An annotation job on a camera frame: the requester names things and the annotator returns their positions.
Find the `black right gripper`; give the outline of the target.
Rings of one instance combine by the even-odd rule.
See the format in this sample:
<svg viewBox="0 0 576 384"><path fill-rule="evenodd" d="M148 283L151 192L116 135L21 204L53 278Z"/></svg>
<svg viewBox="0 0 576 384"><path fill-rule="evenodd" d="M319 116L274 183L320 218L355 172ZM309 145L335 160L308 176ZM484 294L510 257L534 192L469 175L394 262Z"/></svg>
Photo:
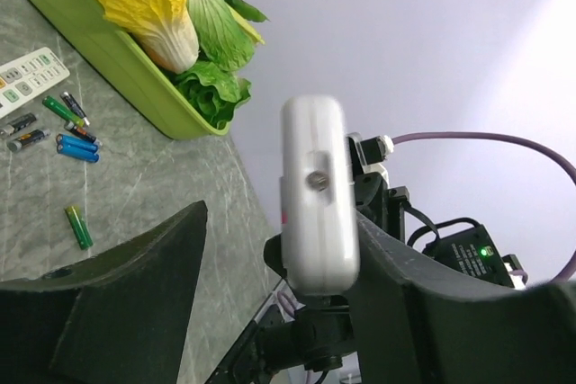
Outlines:
<svg viewBox="0 0 576 384"><path fill-rule="evenodd" d="M406 242L405 208L410 193L404 186L389 188L377 173L355 178L355 207L377 227L402 243Z"/></svg>

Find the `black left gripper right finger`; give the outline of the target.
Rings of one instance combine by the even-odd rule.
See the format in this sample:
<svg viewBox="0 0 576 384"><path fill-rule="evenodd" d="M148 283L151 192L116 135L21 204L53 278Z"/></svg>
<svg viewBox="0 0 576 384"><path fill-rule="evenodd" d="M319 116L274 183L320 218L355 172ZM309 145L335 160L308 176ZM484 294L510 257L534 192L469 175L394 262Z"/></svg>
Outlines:
<svg viewBox="0 0 576 384"><path fill-rule="evenodd" d="M356 220L361 268L348 303L363 382L574 382L573 283L490 284Z"/></svg>

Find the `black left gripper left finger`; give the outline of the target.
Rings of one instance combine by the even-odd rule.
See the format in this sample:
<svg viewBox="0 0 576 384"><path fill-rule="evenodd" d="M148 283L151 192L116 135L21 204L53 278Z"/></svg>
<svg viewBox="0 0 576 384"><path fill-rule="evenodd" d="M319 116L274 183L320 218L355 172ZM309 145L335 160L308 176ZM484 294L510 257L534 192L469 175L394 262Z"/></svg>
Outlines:
<svg viewBox="0 0 576 384"><path fill-rule="evenodd" d="M207 218L197 201L99 255L3 282L2 382L176 382Z"/></svg>

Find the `white remote control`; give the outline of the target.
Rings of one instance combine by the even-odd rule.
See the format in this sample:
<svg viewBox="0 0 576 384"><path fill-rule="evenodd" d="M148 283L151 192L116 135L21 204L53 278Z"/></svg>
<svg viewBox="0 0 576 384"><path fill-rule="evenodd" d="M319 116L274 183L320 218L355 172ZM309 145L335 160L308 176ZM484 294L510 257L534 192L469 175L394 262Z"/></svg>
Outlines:
<svg viewBox="0 0 576 384"><path fill-rule="evenodd" d="M300 95L281 111L282 260L308 296L338 295L360 269L345 115L328 95Z"/></svg>

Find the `green battery apart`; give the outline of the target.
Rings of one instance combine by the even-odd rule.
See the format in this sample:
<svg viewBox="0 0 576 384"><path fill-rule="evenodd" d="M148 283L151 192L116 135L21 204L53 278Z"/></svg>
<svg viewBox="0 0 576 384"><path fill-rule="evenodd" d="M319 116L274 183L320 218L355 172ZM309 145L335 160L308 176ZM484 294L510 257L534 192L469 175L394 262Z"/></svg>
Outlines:
<svg viewBox="0 0 576 384"><path fill-rule="evenodd" d="M81 210L77 206L68 206L64 211L80 249L87 250L91 248L93 246L93 240L90 236Z"/></svg>

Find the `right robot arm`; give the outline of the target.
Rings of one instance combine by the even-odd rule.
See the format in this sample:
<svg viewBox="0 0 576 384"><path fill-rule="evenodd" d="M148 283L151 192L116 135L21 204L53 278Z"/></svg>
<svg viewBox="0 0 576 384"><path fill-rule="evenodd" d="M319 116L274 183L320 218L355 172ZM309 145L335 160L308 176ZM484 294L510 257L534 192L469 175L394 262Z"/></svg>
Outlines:
<svg viewBox="0 0 576 384"><path fill-rule="evenodd" d="M412 206L405 187L390 188L377 173L354 180L355 206L377 227L405 246L431 234L422 254L442 265L499 286L523 290L528 276L518 258L501 255L483 224L461 217L435 223Z"/></svg>

